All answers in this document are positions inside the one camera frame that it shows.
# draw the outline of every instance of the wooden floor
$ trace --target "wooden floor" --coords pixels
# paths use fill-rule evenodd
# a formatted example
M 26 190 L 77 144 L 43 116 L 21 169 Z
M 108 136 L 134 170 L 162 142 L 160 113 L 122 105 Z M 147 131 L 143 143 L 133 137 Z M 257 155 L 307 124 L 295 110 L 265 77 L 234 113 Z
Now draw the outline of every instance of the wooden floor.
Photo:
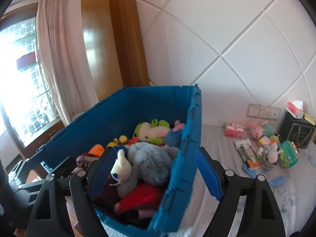
M 39 180 L 40 180 L 40 177 L 33 170 L 31 170 L 30 174 L 28 175 L 26 183 L 32 183 Z M 69 219 L 70 219 L 72 230 L 74 231 L 75 237 L 82 237 L 82 235 L 74 227 L 74 225 L 78 222 L 78 220 L 76 217 L 76 213 L 75 213 L 75 209 L 74 209 L 74 205 L 72 203 L 71 197 L 66 197 L 66 201 L 67 201 L 67 210 L 69 214 Z

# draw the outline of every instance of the black box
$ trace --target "black box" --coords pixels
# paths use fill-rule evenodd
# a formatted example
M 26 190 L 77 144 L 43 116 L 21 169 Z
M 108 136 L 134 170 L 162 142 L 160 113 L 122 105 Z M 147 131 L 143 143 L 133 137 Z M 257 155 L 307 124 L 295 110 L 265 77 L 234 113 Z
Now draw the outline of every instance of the black box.
M 302 119 L 295 119 L 289 112 L 279 130 L 280 141 L 293 141 L 297 148 L 306 149 L 309 142 L 313 140 L 316 126 Z

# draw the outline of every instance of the diamond wall pattern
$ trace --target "diamond wall pattern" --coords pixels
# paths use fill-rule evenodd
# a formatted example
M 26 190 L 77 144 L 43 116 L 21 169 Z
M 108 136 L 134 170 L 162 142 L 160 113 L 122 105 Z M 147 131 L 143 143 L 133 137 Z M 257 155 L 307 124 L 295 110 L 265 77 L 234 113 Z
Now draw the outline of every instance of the diamond wall pattern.
M 298 0 L 136 3 L 151 85 L 197 83 L 203 124 L 248 125 L 248 103 L 316 116 L 316 28 Z

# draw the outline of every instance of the white bed sheet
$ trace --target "white bed sheet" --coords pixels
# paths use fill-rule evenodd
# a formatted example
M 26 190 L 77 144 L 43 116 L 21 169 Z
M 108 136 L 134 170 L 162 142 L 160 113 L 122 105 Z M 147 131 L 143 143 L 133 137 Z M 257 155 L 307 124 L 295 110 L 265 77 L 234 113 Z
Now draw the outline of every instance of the white bed sheet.
M 242 170 L 243 161 L 233 143 L 233 138 L 223 134 L 223 128 L 202 126 L 201 146 L 212 159 L 220 161 L 225 169 L 231 169 L 240 176 L 248 177 Z M 311 142 L 307 149 L 301 149 L 299 161 L 290 169 L 279 164 L 272 171 L 257 170 L 269 181 L 278 176 L 286 178 L 284 186 L 273 187 L 279 205 L 286 236 L 301 230 L 316 206 L 316 145 Z M 241 197 L 229 237 L 237 234 L 241 221 L 245 197 Z M 218 206 L 218 201 L 210 196 L 199 171 L 195 175 L 193 192 L 178 232 L 171 237 L 203 236 Z M 104 225 L 111 237 L 124 235 Z

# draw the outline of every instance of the electrical outlet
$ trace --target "electrical outlet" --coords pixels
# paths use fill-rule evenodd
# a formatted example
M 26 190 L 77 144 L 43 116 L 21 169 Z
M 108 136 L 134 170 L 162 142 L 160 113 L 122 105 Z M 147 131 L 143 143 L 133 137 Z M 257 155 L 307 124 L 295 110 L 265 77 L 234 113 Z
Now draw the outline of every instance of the electrical outlet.
M 282 109 L 276 107 L 270 107 L 269 119 L 278 120 L 281 116 Z
M 258 104 L 248 104 L 248 111 L 247 111 L 247 117 L 256 118 L 258 117 L 260 110 L 260 105 Z
M 268 106 L 260 106 L 258 118 L 259 119 L 268 119 L 270 114 L 270 107 Z

